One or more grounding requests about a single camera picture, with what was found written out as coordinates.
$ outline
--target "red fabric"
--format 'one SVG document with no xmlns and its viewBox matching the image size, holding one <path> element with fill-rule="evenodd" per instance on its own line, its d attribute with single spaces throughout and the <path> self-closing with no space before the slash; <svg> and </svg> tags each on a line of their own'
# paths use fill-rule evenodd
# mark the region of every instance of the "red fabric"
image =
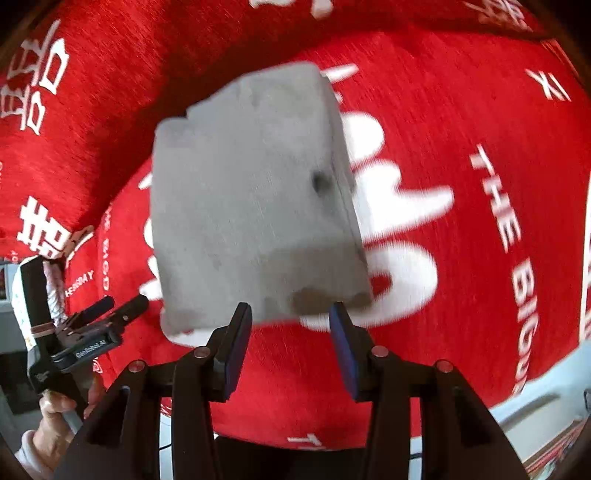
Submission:
<svg viewBox="0 0 591 480">
<path fill-rule="evenodd" d="M 447 358 L 488 405 L 502 401 L 579 341 L 589 99 L 543 46 L 483 33 L 517 35 L 483 26 L 462 2 L 343 2 L 322 22 L 310 8 L 302 1 L 256 9 L 238 0 L 224 8 L 103 1 L 91 12 L 85 3 L 62 4 L 38 30 L 43 38 L 61 18 L 55 38 L 65 39 L 70 54 L 57 95 L 42 90 L 40 136 L 20 132 L 16 116 L 0 120 L 3 153 L 11 159 L 0 177 L 0 254 L 30 255 L 16 240 L 29 195 L 70 232 L 96 225 L 94 240 L 70 263 L 66 286 L 93 266 L 94 278 L 69 297 L 70 307 L 104 294 L 117 304 L 139 291 L 154 298 L 124 345 L 99 360 L 107 382 L 136 358 L 177 359 L 198 332 L 161 321 L 148 265 L 146 158 L 155 125 L 246 71 L 289 60 L 321 69 L 354 65 L 332 75 L 358 188 L 371 197 L 360 223 L 377 298 L 372 313 L 356 319 L 404 359 Z M 526 22 L 534 32 L 519 36 L 540 33 L 531 17 Z M 448 28 L 464 32 L 427 30 Z M 550 98 L 526 70 L 545 72 Z M 17 80 L 9 81 L 13 89 Z M 500 194 L 509 195 L 500 218 L 513 208 L 521 228 L 507 252 L 483 190 L 490 174 L 472 166 L 471 156 L 482 158 L 477 145 L 502 182 Z M 381 183 L 385 178 L 391 186 Z M 408 210 L 425 197 L 437 197 L 438 207 L 389 224 L 401 199 L 411 199 Z M 535 286 L 520 303 L 512 273 L 528 259 Z M 421 288 L 426 293 L 417 300 Z M 522 319 L 519 308 L 527 314 Z M 217 432 L 283 447 L 365 441 L 368 406 L 348 399 L 329 335 L 318 328 L 318 320 L 294 319 L 254 329 L 238 390 L 227 404 L 212 406 Z M 414 434 L 418 428 L 415 419 Z M 288 440 L 309 434 L 321 445 Z"/>
</svg>

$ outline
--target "gray foam block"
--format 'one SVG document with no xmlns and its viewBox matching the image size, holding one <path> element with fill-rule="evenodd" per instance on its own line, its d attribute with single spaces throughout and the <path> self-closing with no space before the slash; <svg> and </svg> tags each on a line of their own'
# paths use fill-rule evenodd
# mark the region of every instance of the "gray foam block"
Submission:
<svg viewBox="0 0 591 480">
<path fill-rule="evenodd" d="M 339 110 L 311 63 L 238 78 L 162 121 L 151 216 L 168 322 L 225 325 L 361 307 L 371 286 Z"/>
</svg>

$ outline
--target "sleeve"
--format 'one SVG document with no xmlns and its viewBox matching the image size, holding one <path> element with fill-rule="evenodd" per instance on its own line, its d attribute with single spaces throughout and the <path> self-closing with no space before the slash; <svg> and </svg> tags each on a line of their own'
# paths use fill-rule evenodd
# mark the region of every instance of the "sleeve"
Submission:
<svg viewBox="0 0 591 480">
<path fill-rule="evenodd" d="M 52 480 L 53 471 L 43 463 L 33 445 L 35 430 L 22 435 L 21 449 L 15 454 L 17 460 L 33 480 Z"/>
</svg>

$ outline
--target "finger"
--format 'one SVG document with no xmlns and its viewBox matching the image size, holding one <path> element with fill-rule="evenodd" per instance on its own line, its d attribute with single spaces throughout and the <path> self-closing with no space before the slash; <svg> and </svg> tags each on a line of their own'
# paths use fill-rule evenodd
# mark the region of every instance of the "finger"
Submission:
<svg viewBox="0 0 591 480">
<path fill-rule="evenodd" d="M 39 408 L 44 417 L 52 416 L 76 408 L 76 402 L 64 394 L 47 390 L 39 401 Z"/>
<path fill-rule="evenodd" d="M 88 390 L 89 406 L 95 406 L 106 394 L 103 378 L 96 372 L 93 374 L 93 377 L 92 385 Z"/>
<path fill-rule="evenodd" d="M 94 405 L 88 405 L 85 409 L 84 409 L 84 419 L 86 420 L 90 414 L 92 413 L 92 411 L 95 409 L 96 404 Z"/>
</svg>

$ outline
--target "black clamp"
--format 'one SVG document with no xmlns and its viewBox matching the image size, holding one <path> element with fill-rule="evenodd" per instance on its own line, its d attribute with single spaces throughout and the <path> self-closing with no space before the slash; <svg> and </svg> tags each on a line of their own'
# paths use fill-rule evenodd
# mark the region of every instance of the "black clamp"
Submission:
<svg viewBox="0 0 591 480">
<path fill-rule="evenodd" d="M 209 402 L 236 390 L 252 328 L 239 303 L 230 324 L 177 362 L 131 362 L 78 431 L 54 480 L 157 480 L 160 404 L 172 397 L 175 480 L 220 480 Z"/>
<path fill-rule="evenodd" d="M 137 295 L 96 322 L 114 305 L 113 298 L 104 297 L 55 327 L 47 304 L 44 261 L 47 259 L 37 257 L 21 266 L 22 289 L 35 343 L 27 356 L 27 375 L 37 394 L 53 390 L 76 402 L 75 411 L 63 414 L 76 433 L 88 406 L 83 392 L 92 382 L 90 361 L 121 345 L 125 327 L 146 311 L 148 299 Z"/>
<path fill-rule="evenodd" d="M 408 478 L 410 398 L 421 402 L 423 480 L 527 480 L 509 440 L 451 362 L 403 361 L 353 325 L 342 303 L 329 313 L 339 368 L 355 401 L 372 415 L 360 478 Z"/>
</svg>

